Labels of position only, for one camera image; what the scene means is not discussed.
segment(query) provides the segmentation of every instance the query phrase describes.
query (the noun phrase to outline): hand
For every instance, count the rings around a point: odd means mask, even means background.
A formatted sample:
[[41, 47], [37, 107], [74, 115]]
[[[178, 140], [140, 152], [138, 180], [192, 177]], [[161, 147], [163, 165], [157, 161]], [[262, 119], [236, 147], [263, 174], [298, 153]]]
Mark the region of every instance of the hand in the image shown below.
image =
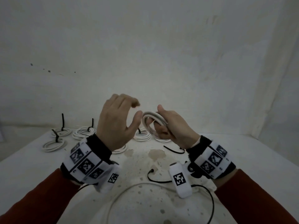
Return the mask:
[[141, 123], [142, 111], [135, 113], [129, 127], [126, 121], [130, 108], [136, 106], [140, 106], [139, 101], [126, 94], [113, 94], [105, 102], [96, 135], [111, 151], [123, 147], [135, 135]]
[[[200, 135], [192, 130], [186, 121], [175, 111], [166, 111], [162, 105], [158, 105], [157, 113], [163, 116], [167, 122], [167, 127], [154, 122], [155, 130], [160, 139], [171, 139], [179, 147], [187, 149], [200, 138]], [[146, 123], [149, 125], [153, 121], [152, 118], [149, 118]]]

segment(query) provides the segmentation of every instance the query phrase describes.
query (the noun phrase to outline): white table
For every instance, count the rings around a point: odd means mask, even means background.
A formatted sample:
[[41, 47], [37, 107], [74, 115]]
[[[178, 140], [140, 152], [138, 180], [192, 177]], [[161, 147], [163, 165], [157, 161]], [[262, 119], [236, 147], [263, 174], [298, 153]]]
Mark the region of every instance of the white table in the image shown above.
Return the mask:
[[[51, 132], [34, 140], [21, 150], [0, 162], [0, 214], [5, 213], [28, 191], [44, 180], [61, 165], [64, 156], [78, 142], [71, 135], [65, 137], [68, 144], [61, 150], [45, 153], [42, 145], [51, 139]], [[234, 158], [236, 166], [245, 171], [263, 189], [273, 196], [297, 220], [299, 214], [299, 167], [292, 164], [258, 140], [244, 135], [203, 134], [226, 148]], [[105, 204], [120, 190], [136, 181], [147, 181], [152, 165], [158, 170], [152, 179], [170, 180], [168, 167], [174, 161], [184, 163], [187, 154], [175, 154], [163, 145], [178, 150], [170, 143], [149, 142], [128, 143], [125, 153], [112, 155], [122, 166], [121, 175], [112, 191], [104, 197], [93, 186], [77, 193], [69, 203], [58, 223], [99, 223]], [[155, 161], [148, 153], [152, 149], [165, 151], [165, 157]], [[194, 183], [213, 186], [206, 178], [193, 179]], [[200, 193], [182, 200], [175, 193], [153, 185], [138, 186], [124, 193], [114, 204], [111, 223], [205, 223], [211, 214], [212, 203]], [[212, 223], [235, 223], [225, 207], [215, 204]]]

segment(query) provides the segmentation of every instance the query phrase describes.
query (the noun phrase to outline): black cable tie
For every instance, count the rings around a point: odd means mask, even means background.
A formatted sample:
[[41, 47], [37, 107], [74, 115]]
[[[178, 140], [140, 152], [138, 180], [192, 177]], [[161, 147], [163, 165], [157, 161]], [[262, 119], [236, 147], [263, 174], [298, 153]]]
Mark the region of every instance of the black cable tie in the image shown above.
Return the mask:
[[62, 128], [61, 128], [61, 131], [64, 131], [64, 115], [63, 115], [63, 113], [61, 114], [62, 115]]
[[174, 153], [176, 153], [176, 154], [184, 154], [184, 153], [185, 153], [185, 150], [184, 150], [183, 148], [181, 148], [181, 147], [180, 147], [180, 149], [183, 150], [184, 152], [176, 152], [176, 151], [173, 151], [172, 149], [166, 147], [165, 145], [164, 145], [163, 147], [164, 147], [164, 148], [167, 148], [169, 151], [172, 151], [172, 152], [174, 152]]
[[149, 181], [151, 181], [151, 182], [156, 182], [156, 183], [171, 183], [171, 182], [172, 182], [172, 181], [159, 182], [159, 181], [151, 180], [151, 179], [149, 178], [149, 173], [153, 173], [153, 172], [154, 172], [154, 169], [151, 169], [151, 170], [147, 173], [147, 178], [148, 178]]
[[87, 128], [87, 131], [88, 131], [88, 132], [90, 132], [90, 131], [89, 131], [89, 128], [93, 128], [93, 118], [92, 118], [92, 126]]
[[56, 139], [55, 139], [55, 141], [58, 142], [58, 138], [59, 138], [59, 136], [58, 136], [57, 132], [56, 132], [55, 130], [53, 130], [53, 129], [52, 129], [52, 131], [56, 134]]

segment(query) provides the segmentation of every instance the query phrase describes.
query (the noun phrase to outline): white wall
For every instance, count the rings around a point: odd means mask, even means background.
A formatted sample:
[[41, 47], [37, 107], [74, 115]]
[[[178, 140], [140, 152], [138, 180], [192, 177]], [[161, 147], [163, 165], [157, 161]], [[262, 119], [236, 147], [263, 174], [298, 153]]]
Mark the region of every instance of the white wall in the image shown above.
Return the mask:
[[198, 132], [248, 133], [282, 2], [0, 0], [0, 120], [53, 127], [63, 112], [67, 126], [90, 125], [127, 93]]
[[299, 39], [259, 140], [299, 166]]

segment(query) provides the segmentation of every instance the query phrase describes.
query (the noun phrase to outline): left hand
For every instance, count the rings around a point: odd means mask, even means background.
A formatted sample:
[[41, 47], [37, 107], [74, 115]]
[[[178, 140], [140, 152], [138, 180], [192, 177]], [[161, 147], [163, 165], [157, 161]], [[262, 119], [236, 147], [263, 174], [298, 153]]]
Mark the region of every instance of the left hand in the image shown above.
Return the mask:
[[127, 117], [130, 108], [136, 106], [140, 106], [139, 101], [126, 94], [113, 94], [105, 102], [96, 135], [111, 151], [123, 147], [134, 137], [141, 123], [142, 111], [135, 113], [129, 127], [127, 127]]

